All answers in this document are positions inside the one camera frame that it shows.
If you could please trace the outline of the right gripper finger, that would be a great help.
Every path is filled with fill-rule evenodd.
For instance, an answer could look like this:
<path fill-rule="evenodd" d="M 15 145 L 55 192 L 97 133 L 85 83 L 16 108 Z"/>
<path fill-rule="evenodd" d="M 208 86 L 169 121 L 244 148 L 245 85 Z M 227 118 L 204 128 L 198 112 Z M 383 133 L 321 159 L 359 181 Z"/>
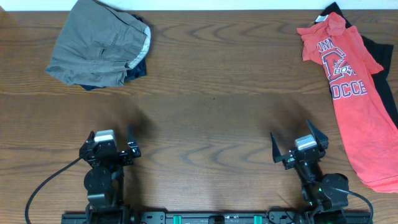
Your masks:
<path fill-rule="evenodd" d="M 323 134 L 319 129 L 317 129 L 309 119 L 306 120 L 306 123 L 317 144 L 321 148 L 328 148 L 328 137 Z"/>
<path fill-rule="evenodd" d="M 272 141 L 272 159 L 274 162 L 280 162 L 281 161 L 280 150 L 272 132 L 270 132 L 270 136 Z"/>

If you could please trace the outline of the grey khaki shorts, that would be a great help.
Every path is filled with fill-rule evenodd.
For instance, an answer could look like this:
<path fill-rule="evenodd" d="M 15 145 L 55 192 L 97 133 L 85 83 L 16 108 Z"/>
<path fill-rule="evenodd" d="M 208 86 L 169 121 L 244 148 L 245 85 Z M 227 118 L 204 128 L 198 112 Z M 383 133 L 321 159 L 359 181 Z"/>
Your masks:
<path fill-rule="evenodd" d="M 123 14 L 130 15 L 98 1 L 77 1 L 56 40 L 45 72 L 67 85 L 78 85 L 76 81 L 90 73 L 89 66 L 99 59 L 98 42 L 111 44 L 121 30 L 117 17 Z"/>

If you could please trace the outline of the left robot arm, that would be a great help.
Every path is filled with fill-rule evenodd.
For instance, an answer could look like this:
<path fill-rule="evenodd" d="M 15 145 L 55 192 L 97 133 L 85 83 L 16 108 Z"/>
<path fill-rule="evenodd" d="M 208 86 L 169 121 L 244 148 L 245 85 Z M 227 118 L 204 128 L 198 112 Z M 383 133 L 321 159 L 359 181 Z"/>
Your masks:
<path fill-rule="evenodd" d="M 85 175 L 84 186 L 89 204 L 85 208 L 88 224 L 136 222 L 130 206 L 124 203 L 124 167 L 141 156 L 132 128 L 127 128 L 127 146 L 118 151 L 112 129 L 92 131 L 79 150 L 79 157 L 91 170 Z"/>

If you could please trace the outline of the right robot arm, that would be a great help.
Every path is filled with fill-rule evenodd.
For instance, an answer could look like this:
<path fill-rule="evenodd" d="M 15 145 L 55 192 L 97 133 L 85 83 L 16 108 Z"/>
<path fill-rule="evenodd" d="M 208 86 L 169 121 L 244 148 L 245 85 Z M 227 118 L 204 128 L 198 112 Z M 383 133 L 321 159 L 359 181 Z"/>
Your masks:
<path fill-rule="evenodd" d="M 343 209 L 348 205 L 348 179 L 343 174 L 324 174 L 319 166 L 326 154 L 328 137 L 307 121 L 310 134 L 295 140 L 295 147 L 282 155 L 273 134 L 272 158 L 286 170 L 295 169 L 307 208 L 294 215 L 294 223 L 346 223 Z"/>

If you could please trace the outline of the red soccer t-shirt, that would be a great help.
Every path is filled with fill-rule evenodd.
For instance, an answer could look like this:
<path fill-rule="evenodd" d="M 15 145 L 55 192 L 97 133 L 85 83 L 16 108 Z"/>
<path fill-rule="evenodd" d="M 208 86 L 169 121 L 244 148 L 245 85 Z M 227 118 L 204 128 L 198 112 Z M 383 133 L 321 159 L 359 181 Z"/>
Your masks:
<path fill-rule="evenodd" d="M 349 162 L 362 183 L 381 193 L 397 192 L 397 127 L 379 96 L 373 75 L 383 70 L 355 26 L 337 13 L 298 28 L 302 58 L 323 66 Z"/>

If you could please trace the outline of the folded navy blue shorts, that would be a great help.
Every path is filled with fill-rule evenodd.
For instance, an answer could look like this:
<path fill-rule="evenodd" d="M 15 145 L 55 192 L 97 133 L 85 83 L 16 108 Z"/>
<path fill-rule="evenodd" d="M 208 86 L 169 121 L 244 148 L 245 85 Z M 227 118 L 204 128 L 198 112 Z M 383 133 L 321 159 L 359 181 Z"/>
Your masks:
<path fill-rule="evenodd" d="M 118 87 L 146 75 L 145 57 L 149 51 L 151 31 L 140 17 L 123 14 L 117 17 L 121 30 L 111 44 L 100 44 L 99 59 L 83 78 L 76 81 L 85 90 Z"/>

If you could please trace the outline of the black garment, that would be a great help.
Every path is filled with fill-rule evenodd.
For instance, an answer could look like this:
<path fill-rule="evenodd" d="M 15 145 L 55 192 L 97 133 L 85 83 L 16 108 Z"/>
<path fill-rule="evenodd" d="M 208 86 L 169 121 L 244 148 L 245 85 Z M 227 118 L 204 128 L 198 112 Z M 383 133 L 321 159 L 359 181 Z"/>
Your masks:
<path fill-rule="evenodd" d="M 336 2 L 333 2 L 332 4 L 327 6 L 322 11 L 322 13 L 318 15 L 316 20 L 313 22 L 313 25 L 326 21 L 326 19 L 332 12 L 338 14 L 345 20 L 346 28 L 350 28 L 352 26 L 352 24 L 343 15 L 341 9 Z M 395 126 L 397 126 L 397 106 L 394 101 L 391 88 L 387 82 L 387 77 L 391 68 L 394 46 L 391 44 L 379 44 L 363 35 L 361 36 L 361 38 L 363 40 L 364 46 L 373 57 L 373 59 L 383 67 L 382 71 L 372 74 L 371 79 L 374 83 L 374 88 L 379 94 L 379 97 L 384 105 L 386 112 L 388 113 L 390 119 L 395 124 Z"/>

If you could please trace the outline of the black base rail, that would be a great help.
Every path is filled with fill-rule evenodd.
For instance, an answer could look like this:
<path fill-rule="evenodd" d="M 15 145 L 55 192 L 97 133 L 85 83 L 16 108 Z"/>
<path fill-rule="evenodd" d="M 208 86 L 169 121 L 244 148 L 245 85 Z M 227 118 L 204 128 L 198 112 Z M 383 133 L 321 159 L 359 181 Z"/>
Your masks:
<path fill-rule="evenodd" d="M 143 212 L 132 216 L 126 223 L 138 224 L 294 224 L 294 223 L 371 223 L 366 212 L 318 213 L 313 220 L 300 218 L 298 213 L 274 210 L 266 213 L 165 213 Z"/>

